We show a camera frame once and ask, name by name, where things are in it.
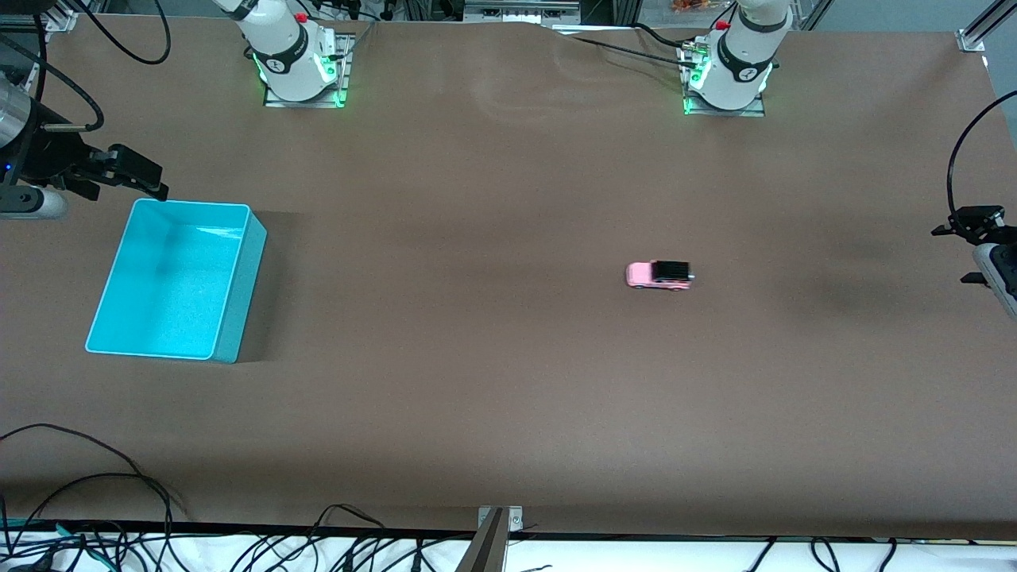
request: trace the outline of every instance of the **green led light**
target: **green led light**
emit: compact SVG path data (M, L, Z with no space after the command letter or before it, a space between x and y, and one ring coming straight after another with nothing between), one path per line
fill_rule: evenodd
M336 104L337 108L343 109L344 107L346 107L347 92L348 90L346 88L342 88L332 95L332 101Z
M314 63L317 64L318 66L318 71L321 73L322 80L332 81L336 77L336 72L335 72L336 68L330 67L328 69L332 71L331 72L325 71L324 66L321 65L321 58L314 58Z

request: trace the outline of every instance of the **metal mounting plate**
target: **metal mounting plate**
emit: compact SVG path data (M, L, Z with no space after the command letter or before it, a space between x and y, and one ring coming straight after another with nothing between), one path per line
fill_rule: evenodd
M697 38L697 42L701 39L705 41L704 37ZM682 48L677 48L676 50L679 61L697 61L697 54L686 52ZM764 117L766 115L766 109L763 106L763 96L757 95L753 103L747 106L736 109L733 111L726 109L717 109L713 107L706 100L703 99L699 93L689 87L690 81L692 81L693 70L687 67L682 67L680 71L681 77L681 91L683 92L683 102L685 115L715 115L719 117Z
M477 528L484 523L484 518L487 517L487 513L491 511L493 507L484 506L480 507L477 511ZM518 532L523 529L523 507L505 507L508 509L508 531Z
M333 64L336 66L336 82L326 87L321 91L316 97L311 98L307 101L302 102L291 102L281 99L267 85L264 88L264 107L295 107L295 108L311 108L311 109L336 109L346 107L346 96L347 92L350 90L350 73L353 70L353 56L354 54L350 52L350 48L356 40L356 35L354 34L340 34L335 35L335 40L332 40L332 35L330 35L328 40L326 40L326 52L332 54L346 54L343 58L336 60Z
M964 32L966 32L966 31L964 31L964 30L958 30L957 34L955 34L955 36L957 37L957 47L960 48L960 51L962 51L962 52L984 52L985 51L985 44L982 43L982 42L978 42L974 46L968 46L964 42Z

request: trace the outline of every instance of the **black mount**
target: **black mount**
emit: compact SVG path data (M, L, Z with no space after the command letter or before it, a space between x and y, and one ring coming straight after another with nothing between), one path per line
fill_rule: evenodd
M1011 250L1017 249L1017 227L1003 224L1005 213L1006 211L999 205L961 207L947 218L949 221L947 224L933 229L933 236L956 234L974 246L999 244L994 249L994 255L1008 258ZM964 284L981 284L989 287L989 282L980 272L969 272L960 281Z
M1017 227L1003 224L1005 213L999 205L961 207L947 218L948 224L933 229L933 236L956 234L974 246L986 242L1012 244L1017 242Z
M69 122L33 100L20 134L0 148L0 195L12 194L24 202L24 187L16 186L21 180L69 190L88 201L99 199L100 183L130 187L166 201L170 189L161 181L162 167L123 145L113 145L104 152L85 144L80 133L43 128L63 123Z

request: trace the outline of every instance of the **wire bundle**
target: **wire bundle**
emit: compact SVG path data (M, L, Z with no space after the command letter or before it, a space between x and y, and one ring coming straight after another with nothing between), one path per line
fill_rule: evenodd
M3 546L0 547L0 564L17 559L52 559L54 555L62 551L76 551L71 564L67 567L65 572L74 572L74 568L77 566L77 563L80 561L82 556L87 556L93 560L100 562L107 568L107 570L109 570L109 572L125 572L125 564L132 564L134 565L133 570L140 568L141 572L162 572L164 570L164 560L168 554L181 570L189 572L187 566L181 561L179 556L174 551L171 540L175 538L206 538L222 536L222 534L174 534L173 505L176 504L179 506L179 503L173 499L167 489L159 482L159 480L144 473L137 463L126 454L87 434L52 423L32 423L0 436L0 445L15 435L35 428L48 428L83 439L119 457L127 464L130 470L124 472L95 473L75 478L67 482L47 496L46 499L44 499L43 502L32 511L28 517L24 520L24 523L20 525L11 524L7 515L6 499L2 494L0 494L0 526L2 526L3 531ZM128 532L118 523L114 521L101 521L95 522L82 530L75 530L73 533L58 524L56 525L56 530L59 534L61 534L58 538L45 540L28 540L24 538L24 534L34 529L35 524L38 523L36 519L42 514L46 507L62 494L79 487L84 482L113 478L140 481L159 497L164 507L162 534L151 536L138 533L131 537L131 535L128 534ZM315 519L307 529L301 532L285 535L258 536L257 540L251 544L251 546L244 550L243 553L241 553L241 555L236 559L230 567L229 572L254 572L254 568L259 562L263 562L265 558L271 558L267 556L270 554L273 555L274 558L278 559L278 561L268 565L263 572L276 572L277 569L282 572L290 572L286 568L286 563L293 562L307 549L312 549L314 551L314 572L317 572L321 560L317 544L325 538L332 537L330 535L322 534L321 529L326 526L328 517L336 510L341 510L351 514L364 522L376 526L377 528L372 529L354 539L350 548L347 549L342 557L340 557L328 568L327 572L360 572L360 570L362 570L365 566L369 572L373 572L375 557L381 551L387 549L395 542L400 541L400 538L386 537L388 529L384 523L359 508L346 503L339 503L325 507L318 515L317 519ZM109 535L103 535L100 533L99 527L104 525L112 526L117 529L118 533L116 536L110 537ZM388 572L400 562L403 562L411 557L413 558L412 570L414 572L420 572L421 565L426 565L430 572L436 572L434 567L424 556L424 551L446 540L466 539L471 536L472 534L459 534L427 542L418 540L414 550L400 556L380 572ZM304 538L304 541L297 548L290 550L289 552L285 552L282 549L283 542L292 538ZM157 546L161 545L161 548L158 549L158 554L148 548L148 545L153 542L156 542ZM149 569L149 563L154 565L154 568Z

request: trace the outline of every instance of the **brown table surface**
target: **brown table surface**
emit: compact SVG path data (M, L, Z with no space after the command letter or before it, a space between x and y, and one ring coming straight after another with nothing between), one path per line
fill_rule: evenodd
M108 21L160 49L157 20ZM683 116L664 64L528 24L377 25L348 108L263 109L233 22L172 26L162 66L84 19L52 61L106 111L88 142L264 223L242 362L86 353L137 193L71 197L65 221L0 224L0 428L108 440L202 521L349 502L468 528L503 503L537 530L1017 532L1015 325L958 282L971 248L929 235L994 97L950 35L791 34L768 116L732 120ZM52 76L45 101L88 118ZM1014 205L1014 158L994 113L959 204ZM695 288L626 288L651 258ZM0 454L21 515L122 468L43 433ZM46 514L160 518L121 482Z

